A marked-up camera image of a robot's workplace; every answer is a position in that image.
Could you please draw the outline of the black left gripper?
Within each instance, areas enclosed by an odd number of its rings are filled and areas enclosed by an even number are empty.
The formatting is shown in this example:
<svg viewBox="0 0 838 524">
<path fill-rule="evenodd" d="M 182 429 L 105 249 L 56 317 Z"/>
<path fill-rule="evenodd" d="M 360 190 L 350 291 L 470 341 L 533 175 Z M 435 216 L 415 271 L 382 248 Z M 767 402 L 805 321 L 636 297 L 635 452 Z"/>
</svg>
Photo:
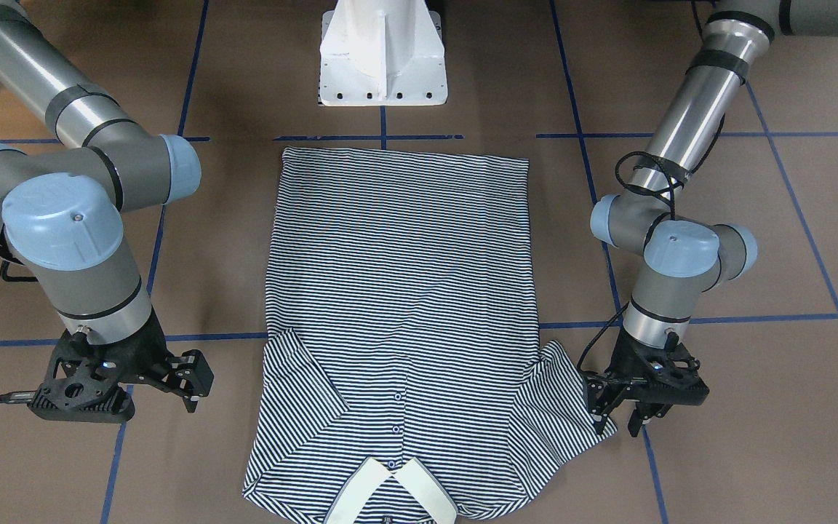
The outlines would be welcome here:
<svg viewBox="0 0 838 524">
<path fill-rule="evenodd" d="M 634 400 L 628 421 L 632 437 L 638 437 L 653 418 L 664 418 L 673 405 L 701 405 L 711 390 L 698 369 L 698 359 L 689 354 L 676 331 L 668 329 L 664 346 L 653 347 L 620 330 L 606 371 L 584 372 L 593 431 L 603 435 L 610 414 L 625 400 Z"/>
</svg>

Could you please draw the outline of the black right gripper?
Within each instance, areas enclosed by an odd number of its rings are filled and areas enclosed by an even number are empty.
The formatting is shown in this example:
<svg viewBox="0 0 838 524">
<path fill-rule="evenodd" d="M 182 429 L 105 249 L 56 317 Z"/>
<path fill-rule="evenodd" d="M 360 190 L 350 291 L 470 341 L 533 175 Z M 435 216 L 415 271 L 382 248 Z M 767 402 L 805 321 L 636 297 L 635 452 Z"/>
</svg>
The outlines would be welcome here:
<svg viewBox="0 0 838 524">
<path fill-rule="evenodd" d="M 212 391 L 214 373 L 199 349 L 172 356 L 158 325 L 113 343 L 95 345 L 83 331 L 64 330 L 49 370 L 28 405 L 43 420 L 123 424 L 135 414 L 124 384 L 173 394 L 188 413 Z"/>
</svg>

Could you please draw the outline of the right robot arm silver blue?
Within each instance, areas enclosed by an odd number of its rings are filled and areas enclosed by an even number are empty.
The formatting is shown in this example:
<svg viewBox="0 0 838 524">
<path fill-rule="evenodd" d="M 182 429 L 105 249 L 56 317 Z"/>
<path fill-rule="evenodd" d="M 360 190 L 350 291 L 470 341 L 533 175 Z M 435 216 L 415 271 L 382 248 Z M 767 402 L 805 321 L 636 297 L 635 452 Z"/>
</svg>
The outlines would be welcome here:
<svg viewBox="0 0 838 524">
<path fill-rule="evenodd" d="M 42 384 L 0 394 L 0 404 L 43 420 L 123 424 L 135 414 L 125 384 L 144 384 L 196 411 L 212 368 L 198 349 L 167 349 L 121 218 L 193 195 L 195 149 L 146 132 L 15 1 L 0 1 L 0 82 L 63 144 L 34 156 L 0 143 L 0 275 L 24 266 L 64 326 Z"/>
</svg>

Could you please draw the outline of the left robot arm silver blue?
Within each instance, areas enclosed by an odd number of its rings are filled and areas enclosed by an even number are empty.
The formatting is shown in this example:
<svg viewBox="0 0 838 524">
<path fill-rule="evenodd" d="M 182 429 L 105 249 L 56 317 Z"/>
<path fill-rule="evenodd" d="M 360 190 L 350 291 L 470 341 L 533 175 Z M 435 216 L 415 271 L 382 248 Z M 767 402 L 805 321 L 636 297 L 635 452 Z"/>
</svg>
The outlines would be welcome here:
<svg viewBox="0 0 838 524">
<path fill-rule="evenodd" d="M 838 1 L 718 1 L 699 36 L 661 123 L 645 146 L 615 163 L 619 190 L 592 210 L 595 238 L 639 256 L 636 282 L 614 315 L 620 327 L 609 364 L 580 372 L 598 435 L 623 402 L 633 404 L 628 432 L 636 437 L 672 408 L 707 398 L 686 331 L 701 296 L 748 272 L 759 245 L 744 226 L 682 215 L 679 200 L 711 156 L 756 60 L 783 36 L 838 39 Z"/>
</svg>

